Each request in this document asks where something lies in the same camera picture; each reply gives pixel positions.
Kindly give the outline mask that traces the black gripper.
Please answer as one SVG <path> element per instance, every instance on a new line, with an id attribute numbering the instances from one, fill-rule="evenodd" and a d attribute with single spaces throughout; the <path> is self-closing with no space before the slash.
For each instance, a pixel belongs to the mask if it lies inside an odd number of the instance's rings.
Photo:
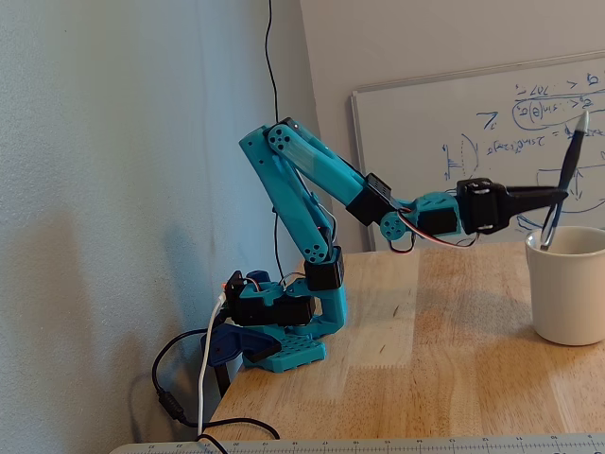
<path id="1" fill-rule="evenodd" d="M 467 235 L 501 231 L 510 225 L 511 216 L 544 219 L 550 207 L 567 196 L 566 189 L 556 186 L 506 188 L 486 178 L 458 181 L 456 186 L 459 220 Z"/>

